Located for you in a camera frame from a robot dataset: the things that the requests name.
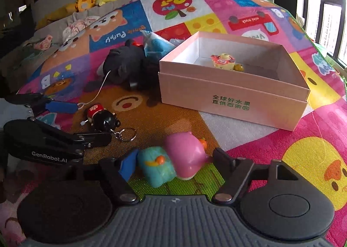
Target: play mat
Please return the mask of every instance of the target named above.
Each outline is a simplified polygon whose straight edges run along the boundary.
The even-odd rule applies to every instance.
[[[55,100],[88,102],[100,86],[98,68],[109,50],[127,39],[142,42],[140,30],[163,38],[185,40],[197,31],[230,33],[281,44],[288,51],[311,89],[309,105],[293,132],[218,115],[175,107],[160,102],[158,89],[127,91],[119,86],[103,87],[95,102],[116,112],[122,127],[137,130],[133,142],[113,139],[106,148],[86,151],[85,163],[107,156],[121,156],[132,147],[161,145],[165,135],[192,131],[208,142],[207,153],[217,146],[233,157],[243,156],[257,163],[283,159],[332,201],[334,222],[327,239],[343,247],[347,238],[347,104],[340,76],[323,59],[292,16],[267,0],[135,0],[117,9],[74,36],[35,73],[20,93],[43,92]],[[221,96],[218,101],[235,99]],[[48,113],[40,120],[64,131],[82,132],[84,111],[76,114]],[[33,172],[17,199],[1,204],[0,227],[11,244],[24,239],[16,221],[16,207],[44,178],[49,167],[18,164],[17,170]],[[189,181],[174,179],[160,188],[150,188],[133,175],[130,184],[141,197],[154,194],[207,194],[222,184],[213,165],[202,168]]]

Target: cardboard box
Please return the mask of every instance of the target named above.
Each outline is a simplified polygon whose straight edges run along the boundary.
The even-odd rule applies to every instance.
[[[245,72],[218,69],[226,53]],[[310,92],[283,46],[247,37],[197,32],[159,62],[163,103],[294,130]]]

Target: yellow cheese print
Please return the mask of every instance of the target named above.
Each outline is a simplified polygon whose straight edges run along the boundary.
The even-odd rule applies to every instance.
[[[217,15],[210,13],[193,20],[185,22],[191,35],[194,35],[197,31],[213,32],[226,34],[223,24],[218,19]]]
[[[283,161],[324,193],[340,210],[347,202],[347,166],[335,147],[320,137],[293,143]]]
[[[300,57],[297,52],[290,54],[292,60],[299,68],[311,92],[308,96],[308,104],[312,109],[338,101],[341,96],[322,80]]]

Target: metal key ring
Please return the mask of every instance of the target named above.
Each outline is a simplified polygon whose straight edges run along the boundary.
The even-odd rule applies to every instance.
[[[125,140],[122,136],[122,133],[126,130],[132,130],[134,132],[134,136],[128,140]],[[136,138],[136,135],[137,135],[137,132],[134,128],[124,128],[123,130],[121,130],[120,132],[115,132],[115,131],[112,131],[115,136],[116,136],[116,139],[120,140],[121,142],[130,142],[130,141],[133,141],[135,138]]]

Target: red apple print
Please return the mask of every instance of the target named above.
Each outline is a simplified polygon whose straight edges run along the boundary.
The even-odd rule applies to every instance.
[[[188,8],[193,0],[156,0],[153,3],[155,13],[165,15],[165,19],[169,20],[177,15],[181,17],[187,16],[182,10]]]

